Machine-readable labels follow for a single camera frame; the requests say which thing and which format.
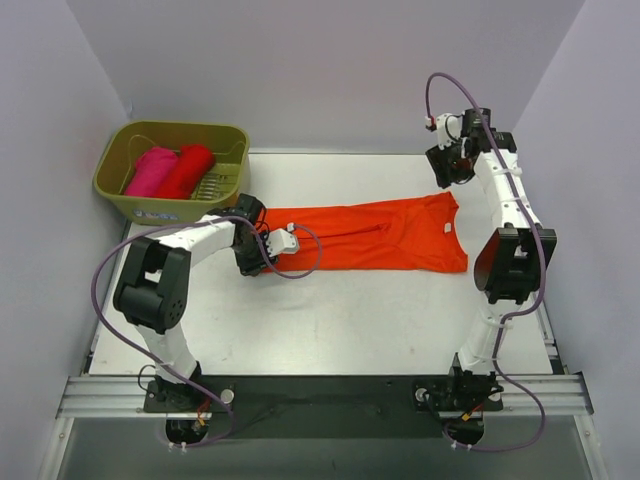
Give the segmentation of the orange t shirt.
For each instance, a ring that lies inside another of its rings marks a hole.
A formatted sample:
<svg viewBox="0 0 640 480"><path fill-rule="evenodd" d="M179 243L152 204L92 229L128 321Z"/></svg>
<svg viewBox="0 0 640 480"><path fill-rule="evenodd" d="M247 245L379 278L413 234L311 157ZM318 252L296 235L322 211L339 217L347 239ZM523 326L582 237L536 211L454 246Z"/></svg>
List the orange t shirt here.
<svg viewBox="0 0 640 480"><path fill-rule="evenodd" d="M291 223L300 249L280 257L284 272L319 270L426 270L464 273L468 256L461 247L455 217L458 204L449 192L350 206L273 208L273 229Z"/></svg>

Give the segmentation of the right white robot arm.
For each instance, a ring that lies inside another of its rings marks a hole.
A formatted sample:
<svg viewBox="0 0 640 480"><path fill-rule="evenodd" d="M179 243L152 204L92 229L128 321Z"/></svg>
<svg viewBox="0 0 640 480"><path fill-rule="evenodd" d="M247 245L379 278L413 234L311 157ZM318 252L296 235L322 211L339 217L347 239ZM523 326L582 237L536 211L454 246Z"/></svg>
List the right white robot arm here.
<svg viewBox="0 0 640 480"><path fill-rule="evenodd" d="M468 109L426 119L437 136L426 157L438 186L479 180L493 225L473 267L482 300L467 339L449 373L416 390L418 401L440 410L472 408L502 392L494 363L513 318L539 292L557 245L555 231L542 226L527 198L513 135L485 129L490 117L488 109Z"/></svg>

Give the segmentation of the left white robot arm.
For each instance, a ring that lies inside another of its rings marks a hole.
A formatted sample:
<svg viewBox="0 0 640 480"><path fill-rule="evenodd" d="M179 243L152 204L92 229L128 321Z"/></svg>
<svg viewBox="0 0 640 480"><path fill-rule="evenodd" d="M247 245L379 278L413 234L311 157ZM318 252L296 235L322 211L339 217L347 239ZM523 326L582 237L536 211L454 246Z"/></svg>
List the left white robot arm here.
<svg viewBox="0 0 640 480"><path fill-rule="evenodd" d="M266 215L257 198L242 194L236 204L205 215L201 228L185 228L152 239L135 239L125 258L114 308L142 336L156 358L156 397L179 410L195 409L205 398L197 381L201 367L180 325L186 311L191 268L210 255L231 249L243 276L267 267L261 254L268 235L253 234Z"/></svg>

